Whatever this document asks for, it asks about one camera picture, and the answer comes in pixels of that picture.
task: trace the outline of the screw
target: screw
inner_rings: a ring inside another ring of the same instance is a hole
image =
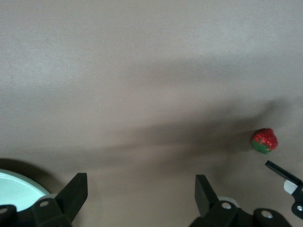
[[[48,201],[44,201],[44,202],[41,202],[40,203],[40,207],[45,207],[45,206],[47,206],[49,204],[49,202]]]
[[[2,209],[0,209],[0,214],[4,214],[6,211],[8,211],[7,208],[2,208]]]
[[[231,206],[229,203],[227,203],[227,202],[224,202],[224,203],[222,203],[221,205],[222,205],[222,207],[223,207],[224,209],[227,209],[227,210],[229,210],[229,209],[232,208],[232,206]]]
[[[261,211],[261,214],[262,214],[263,217],[265,217],[265,218],[269,218],[269,219],[273,218],[273,215],[272,215],[269,211],[267,211],[267,210]]]
[[[298,211],[303,211],[303,207],[302,206],[297,206],[297,210]]]

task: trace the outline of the mint green plate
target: mint green plate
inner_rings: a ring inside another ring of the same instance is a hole
[[[37,182],[12,171],[0,169],[0,205],[15,205],[17,211],[31,207],[49,192]]]

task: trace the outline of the bolt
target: bolt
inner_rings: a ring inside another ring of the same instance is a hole
[[[47,206],[49,204],[49,202],[48,201],[44,201],[44,202],[41,202],[40,203],[40,207],[45,207],[45,206]]]
[[[4,214],[6,211],[8,211],[7,208],[2,208],[2,209],[0,209],[0,214]]]
[[[298,211],[303,211],[303,207],[302,206],[297,206],[297,210]]]
[[[261,211],[261,214],[262,214],[263,217],[265,217],[265,218],[269,218],[269,219],[273,218],[273,215],[272,215],[269,211],[267,211],[267,210]]]
[[[224,209],[227,209],[227,210],[229,210],[229,209],[232,208],[232,206],[231,206],[229,203],[227,203],[227,202],[223,202],[221,205],[222,205],[222,207],[223,207]]]

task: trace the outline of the strawberry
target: strawberry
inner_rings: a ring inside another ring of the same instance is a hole
[[[251,144],[256,151],[268,154],[278,147],[278,140],[272,129],[260,129],[252,135]]]

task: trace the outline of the black metal bracket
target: black metal bracket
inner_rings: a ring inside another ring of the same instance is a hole
[[[54,199],[38,200],[20,212],[13,205],[0,206],[0,226],[71,227],[87,196],[87,174],[78,173]]]
[[[205,175],[196,175],[198,217],[189,227],[291,227],[278,212],[256,209],[253,215],[229,201],[219,201]]]
[[[287,172],[283,168],[279,167],[275,163],[271,161],[267,161],[265,164],[268,168],[273,170],[275,173],[279,174],[286,180],[294,183],[297,185],[296,190],[292,193],[292,196],[294,198],[295,203],[292,205],[292,212],[295,214],[297,217],[303,219],[303,183],[302,181],[292,175],[291,173]]]

